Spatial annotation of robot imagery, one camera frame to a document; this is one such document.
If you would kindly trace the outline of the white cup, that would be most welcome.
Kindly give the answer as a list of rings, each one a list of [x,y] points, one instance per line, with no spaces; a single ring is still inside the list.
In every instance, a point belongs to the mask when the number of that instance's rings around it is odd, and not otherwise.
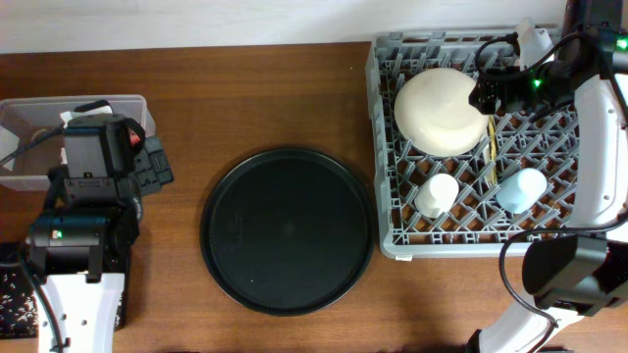
[[[435,219],[451,209],[458,192],[453,176],[436,174],[420,186],[414,204],[424,217]]]

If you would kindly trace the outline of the yellow plastic knife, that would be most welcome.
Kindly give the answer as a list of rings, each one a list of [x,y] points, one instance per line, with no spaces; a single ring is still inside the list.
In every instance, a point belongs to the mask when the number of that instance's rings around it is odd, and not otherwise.
[[[490,168],[489,173],[487,174],[486,180],[489,186],[493,186],[493,185],[497,185],[497,169],[496,169],[497,139],[496,139],[495,118],[493,116],[489,116],[488,137],[490,140],[489,161],[492,163],[492,166]]]

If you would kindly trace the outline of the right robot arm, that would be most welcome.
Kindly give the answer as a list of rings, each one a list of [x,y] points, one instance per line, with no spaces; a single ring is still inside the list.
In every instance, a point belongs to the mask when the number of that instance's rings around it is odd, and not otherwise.
[[[563,328],[627,299],[627,33],[620,0],[570,1],[559,41],[533,28],[504,37],[518,67],[480,69],[470,104],[539,120],[573,106],[579,124],[576,196],[563,227],[521,232],[523,294],[470,352],[538,352]]]

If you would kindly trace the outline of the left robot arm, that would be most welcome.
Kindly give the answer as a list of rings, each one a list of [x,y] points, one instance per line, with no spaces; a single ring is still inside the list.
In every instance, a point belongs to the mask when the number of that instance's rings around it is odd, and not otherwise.
[[[139,236],[142,199],[173,182],[160,139],[106,100],[62,115],[42,213],[19,255],[41,352],[109,352]]]

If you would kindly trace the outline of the red snack wrapper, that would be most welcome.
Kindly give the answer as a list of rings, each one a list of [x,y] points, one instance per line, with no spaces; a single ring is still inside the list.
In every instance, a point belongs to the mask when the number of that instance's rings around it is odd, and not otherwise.
[[[130,132],[131,145],[136,146],[141,142],[141,138],[133,131]]]

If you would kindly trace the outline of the pink bowl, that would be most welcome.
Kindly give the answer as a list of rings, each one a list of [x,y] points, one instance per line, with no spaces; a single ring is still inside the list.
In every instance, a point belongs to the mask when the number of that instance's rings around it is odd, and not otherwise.
[[[522,70],[529,69],[548,54],[553,47],[545,28],[536,28],[530,18],[524,18],[516,27],[519,45],[518,61]]]

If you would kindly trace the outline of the light blue cup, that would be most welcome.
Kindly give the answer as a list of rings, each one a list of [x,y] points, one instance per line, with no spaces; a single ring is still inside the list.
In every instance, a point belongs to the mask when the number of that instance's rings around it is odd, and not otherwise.
[[[504,211],[521,214],[541,198],[547,186],[543,173],[532,168],[523,169],[500,183],[496,199]]]

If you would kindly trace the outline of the beige bowl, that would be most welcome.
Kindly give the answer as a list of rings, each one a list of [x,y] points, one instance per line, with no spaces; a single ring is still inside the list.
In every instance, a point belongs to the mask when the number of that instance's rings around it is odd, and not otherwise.
[[[454,69],[429,69],[414,76],[395,98],[399,132],[428,155],[446,158],[469,152],[489,123],[469,103],[474,87],[474,79]]]

